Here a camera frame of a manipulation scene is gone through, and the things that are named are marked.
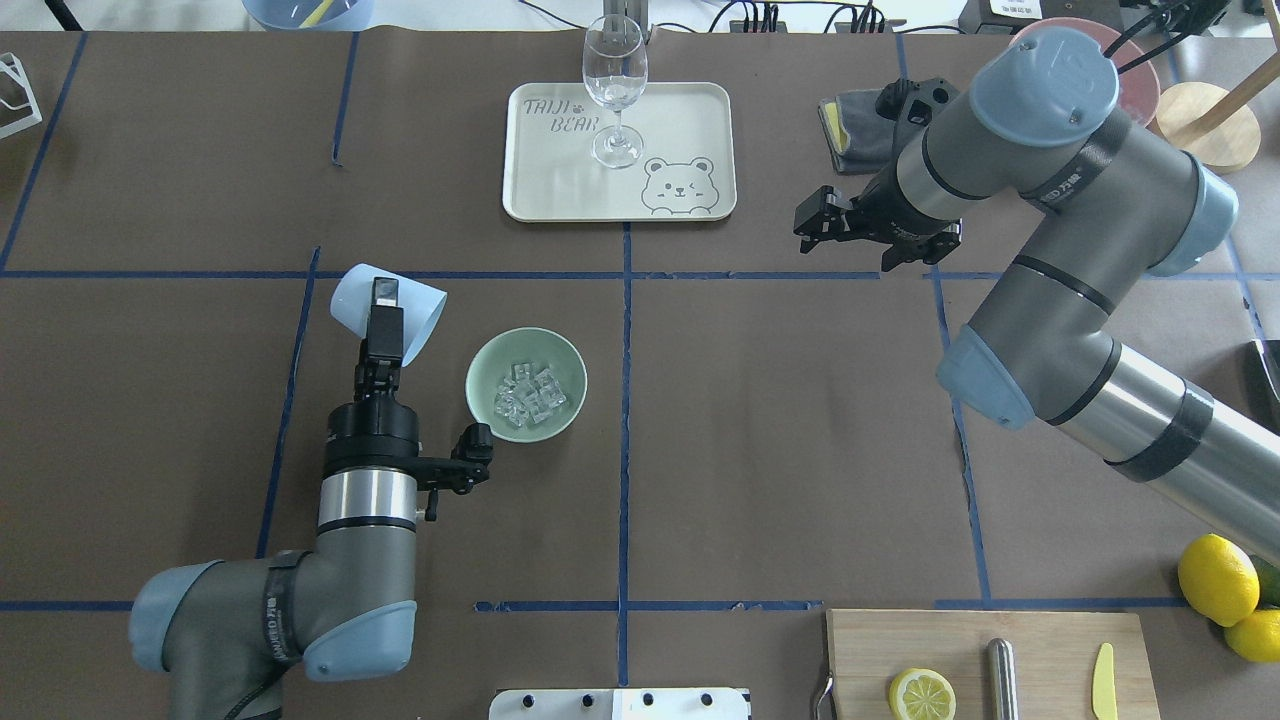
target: wine glass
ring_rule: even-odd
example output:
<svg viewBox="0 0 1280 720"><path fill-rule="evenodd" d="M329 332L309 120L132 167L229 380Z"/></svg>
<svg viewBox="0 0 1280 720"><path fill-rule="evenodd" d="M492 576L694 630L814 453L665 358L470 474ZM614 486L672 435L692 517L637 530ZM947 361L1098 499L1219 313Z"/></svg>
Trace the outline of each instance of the wine glass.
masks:
<svg viewBox="0 0 1280 720"><path fill-rule="evenodd" d="M591 141L591 155L605 168L627 168L644 156L644 138L622 124L622 110L640 99L649 79L640 26L626 15L596 18L582 45L582 82L598 105L617 117Z"/></svg>

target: lemon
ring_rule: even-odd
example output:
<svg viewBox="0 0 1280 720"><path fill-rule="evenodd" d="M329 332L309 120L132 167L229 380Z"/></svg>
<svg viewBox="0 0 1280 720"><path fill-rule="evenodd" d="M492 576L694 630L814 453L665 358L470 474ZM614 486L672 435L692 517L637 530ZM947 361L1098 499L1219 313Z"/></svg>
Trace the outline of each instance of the lemon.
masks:
<svg viewBox="0 0 1280 720"><path fill-rule="evenodd" d="M1258 610L1222 632L1226 644L1251 662L1280 662L1280 610Z"/></svg>
<svg viewBox="0 0 1280 720"><path fill-rule="evenodd" d="M1197 612L1230 628L1258 606L1258 571L1243 550L1212 533L1196 538L1178 561L1178 584Z"/></svg>
<svg viewBox="0 0 1280 720"><path fill-rule="evenodd" d="M951 720L956 715L956 693L933 670L910 667L890 684L888 705L897 720Z"/></svg>

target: gray towel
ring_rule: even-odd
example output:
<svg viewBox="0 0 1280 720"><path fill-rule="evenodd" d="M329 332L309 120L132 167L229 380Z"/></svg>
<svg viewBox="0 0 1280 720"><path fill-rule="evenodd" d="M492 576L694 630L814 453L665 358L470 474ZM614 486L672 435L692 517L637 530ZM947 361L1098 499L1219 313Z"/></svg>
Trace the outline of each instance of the gray towel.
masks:
<svg viewBox="0 0 1280 720"><path fill-rule="evenodd" d="M893 159L893 120L876 114L879 90L850 90L818 102L818 119L827 136L831 164L842 176L876 173ZM831 124L827 108L835 105L840 128ZM846 142L838 140L844 131Z"/></svg>

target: white bracket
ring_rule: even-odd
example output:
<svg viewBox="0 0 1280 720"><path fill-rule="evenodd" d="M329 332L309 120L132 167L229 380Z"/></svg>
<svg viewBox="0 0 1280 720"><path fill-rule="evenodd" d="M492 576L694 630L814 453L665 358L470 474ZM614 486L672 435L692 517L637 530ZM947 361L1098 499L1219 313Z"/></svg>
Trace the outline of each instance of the white bracket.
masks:
<svg viewBox="0 0 1280 720"><path fill-rule="evenodd" d="M751 694L735 688L503 691L489 720L750 720Z"/></svg>
<svg viewBox="0 0 1280 720"><path fill-rule="evenodd" d="M0 55L0 138L40 124L44 117L27 70L13 53Z"/></svg>

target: pink bowl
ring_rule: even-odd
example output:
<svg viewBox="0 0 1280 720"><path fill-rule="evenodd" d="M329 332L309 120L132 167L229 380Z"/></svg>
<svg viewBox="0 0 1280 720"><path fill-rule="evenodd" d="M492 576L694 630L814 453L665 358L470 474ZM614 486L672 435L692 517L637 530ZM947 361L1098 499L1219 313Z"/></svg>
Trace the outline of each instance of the pink bowl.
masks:
<svg viewBox="0 0 1280 720"><path fill-rule="evenodd" d="M1103 50L1110 46L1120 33L1115 29L1085 20L1082 18L1048 18L1034 22L1024 27L1014 36L1010 45L1018 42L1024 35L1042 27L1069 27L1088 35L1098 41ZM1137 59L1143 53L1134 41L1128 41L1116 50L1111 61L1119 68L1125 63ZM1156 106L1160 105L1160 78L1156 77L1156 68L1151 61L1146 61L1137 68L1120 76L1120 106L1133 118L1135 123L1146 127L1156 117Z"/></svg>

